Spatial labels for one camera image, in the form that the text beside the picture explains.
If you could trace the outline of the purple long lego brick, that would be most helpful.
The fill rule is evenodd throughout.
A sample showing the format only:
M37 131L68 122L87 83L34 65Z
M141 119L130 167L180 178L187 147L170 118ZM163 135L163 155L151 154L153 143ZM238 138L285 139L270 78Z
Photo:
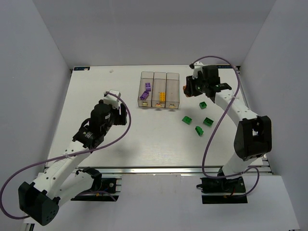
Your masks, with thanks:
M140 100L146 100L150 95L150 92L149 91L144 91L141 96L139 97Z

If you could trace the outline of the purple small lego brick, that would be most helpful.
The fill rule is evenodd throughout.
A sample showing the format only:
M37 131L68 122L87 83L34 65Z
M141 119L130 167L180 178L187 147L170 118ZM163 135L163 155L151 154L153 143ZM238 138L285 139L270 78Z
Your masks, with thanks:
M146 83L145 83L145 90L146 90L147 92L151 92L152 86L151 86L151 83L150 83L150 82L146 82Z

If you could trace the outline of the yellow long lego brick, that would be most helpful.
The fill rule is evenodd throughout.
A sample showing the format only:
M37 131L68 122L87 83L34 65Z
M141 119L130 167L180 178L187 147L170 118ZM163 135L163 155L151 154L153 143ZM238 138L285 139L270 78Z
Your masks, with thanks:
M166 93L165 92L159 93L159 101L160 101L160 103L164 103L166 101Z

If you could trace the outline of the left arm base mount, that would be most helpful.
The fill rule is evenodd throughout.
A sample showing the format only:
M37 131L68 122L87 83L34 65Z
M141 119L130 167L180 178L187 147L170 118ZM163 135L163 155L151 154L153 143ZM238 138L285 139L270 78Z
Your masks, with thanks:
M122 182L120 177L102 176L98 170L91 167L77 170L75 176L80 173L87 173L94 178L94 182L89 190L81 192L71 201L116 202L118 200Z

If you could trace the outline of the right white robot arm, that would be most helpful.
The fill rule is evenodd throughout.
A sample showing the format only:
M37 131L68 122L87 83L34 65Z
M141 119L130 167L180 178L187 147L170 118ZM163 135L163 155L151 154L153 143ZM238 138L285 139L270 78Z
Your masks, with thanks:
M186 78L184 94L196 97L205 94L219 106L237 126L234 154L221 169L221 178L235 179L256 159L272 150L272 123L268 116L251 111L237 98L237 91L220 81L215 65L192 66L193 74Z

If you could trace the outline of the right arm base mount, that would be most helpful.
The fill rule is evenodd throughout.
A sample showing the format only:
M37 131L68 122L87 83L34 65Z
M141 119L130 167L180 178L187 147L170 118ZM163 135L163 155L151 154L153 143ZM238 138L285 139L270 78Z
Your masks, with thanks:
M246 188L242 177L236 179L200 178L196 185L201 190L202 203L205 205L247 204Z

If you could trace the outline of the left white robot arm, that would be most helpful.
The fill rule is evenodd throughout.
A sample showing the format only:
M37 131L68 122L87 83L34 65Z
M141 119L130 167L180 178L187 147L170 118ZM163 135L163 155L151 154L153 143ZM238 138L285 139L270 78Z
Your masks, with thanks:
M100 100L83 121L64 152L65 158L55 161L31 183L23 182L18 188L19 206L22 211L42 226L48 225L60 207L80 193L99 191L102 174L86 167L72 180L67 178L94 149L99 147L110 128L127 123L127 110L123 103L106 104Z

